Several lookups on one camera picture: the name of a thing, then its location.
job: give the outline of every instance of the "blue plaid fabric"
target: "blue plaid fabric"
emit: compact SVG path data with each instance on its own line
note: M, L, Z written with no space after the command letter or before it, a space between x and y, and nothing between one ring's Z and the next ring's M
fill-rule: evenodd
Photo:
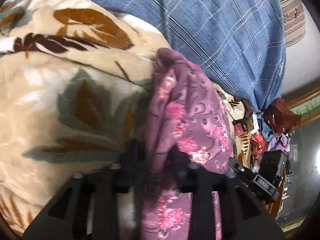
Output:
M172 48L254 111L280 97L285 42L279 0L92 0L156 26Z

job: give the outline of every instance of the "lavender cloth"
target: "lavender cloth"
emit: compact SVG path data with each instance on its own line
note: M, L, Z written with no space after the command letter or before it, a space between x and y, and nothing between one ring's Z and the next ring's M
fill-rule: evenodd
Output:
M176 144L192 162L209 171L228 171L233 146L227 111L201 68L175 50L157 51L154 83L146 134L150 180L153 182L147 183L151 187L146 186L142 239L186 240L192 196L176 189L167 152ZM216 240L220 240L218 193L212 192L212 201Z
M290 151L290 138L283 133L276 132L268 145L268 151L282 150L284 153Z

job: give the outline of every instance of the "beige floral blanket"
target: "beige floral blanket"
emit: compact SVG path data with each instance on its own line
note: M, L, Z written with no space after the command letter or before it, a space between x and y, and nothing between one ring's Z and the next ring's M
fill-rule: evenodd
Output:
M90 0L8 0L0 31L0 212L22 234L76 171L139 136L152 57L169 45Z

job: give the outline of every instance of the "brown leaf pattern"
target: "brown leaf pattern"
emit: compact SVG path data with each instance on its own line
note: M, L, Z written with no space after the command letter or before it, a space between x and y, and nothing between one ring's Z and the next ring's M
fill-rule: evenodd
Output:
M90 128L101 131L103 117L102 101L89 88L84 80L78 90L76 110L74 115Z
M20 20L22 15L23 15L22 13L18 13L18 12L15 12L15 13L8 15L0 22L0 28L6 26L9 23L16 22L16 21Z
M57 54L67 52L68 48L87 51L88 49L83 45L97 49L96 44L82 38L28 33L24 39L20 37L16 38L13 50L15 52L43 51L39 45L42 45L47 50Z
M14 213L15 217L17 218L18 222L19 222L19 226L20 226L21 228L24 228L24 224L23 224L22 217L21 217L21 215L20 215L20 213L19 213L19 211L18 211L18 208L17 208L14 200L13 200L13 194L11 194L11 195L9 196L9 200L10 200L10 204L11 204L13 213Z
M241 102L240 101L239 102L230 101L229 103L230 103L232 109L236 109L238 107L238 105L240 105Z
M124 75L124 77L126 78L126 80L130 81L129 75L127 74L127 72L125 71L125 69L120 65L119 62L115 61L116 65L118 66L118 68L120 69L120 71L122 72L122 74Z
M84 141L73 140L70 138L61 138L59 141L60 145L57 146L46 146L42 149L43 152L50 153L67 153L72 151L108 151L109 149L104 146L88 143Z
M20 231L16 229L13 229L13 231L21 236L23 231L33 221L32 214L30 211L28 211L27 221L24 222L21 213L14 201L14 195L10 194L8 196L8 200L10 203L10 207L7 206L3 197L0 195L0 212L10 227L17 226L20 229Z
M250 133L245 132L239 136L242 144L241 153L238 156L238 161L247 167L247 159L250 156Z
M12 8L16 5L16 2L6 2L0 8L0 13L3 13L5 10Z
M68 25L81 24L92 26L91 31L98 37L92 37L87 32L82 31L83 37L89 41L118 49L128 49L133 45L127 33L116 25L108 16L99 11L89 8L67 8L55 10L53 17L64 24L64 26L58 30L57 35L66 36Z

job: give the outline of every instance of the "bright light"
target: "bright light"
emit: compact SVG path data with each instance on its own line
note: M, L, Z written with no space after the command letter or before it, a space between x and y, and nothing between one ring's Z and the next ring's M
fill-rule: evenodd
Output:
M320 172L320 150L318 150L316 166L317 170Z

